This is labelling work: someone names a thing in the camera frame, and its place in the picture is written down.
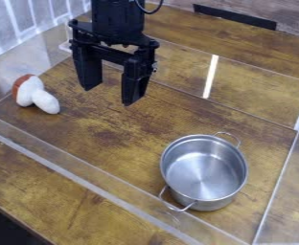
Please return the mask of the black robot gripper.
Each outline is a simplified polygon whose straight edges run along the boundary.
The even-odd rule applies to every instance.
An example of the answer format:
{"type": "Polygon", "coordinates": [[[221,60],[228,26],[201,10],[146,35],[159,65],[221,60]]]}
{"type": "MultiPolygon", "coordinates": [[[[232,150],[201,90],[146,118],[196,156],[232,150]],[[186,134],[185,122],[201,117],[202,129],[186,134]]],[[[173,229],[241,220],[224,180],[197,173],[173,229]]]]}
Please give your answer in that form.
{"type": "Polygon", "coordinates": [[[81,86],[103,83],[103,61],[125,65],[122,101],[133,105],[146,94],[159,42],[143,33],[146,0],[91,0],[91,21],[74,19],[71,48],[81,86]]]}

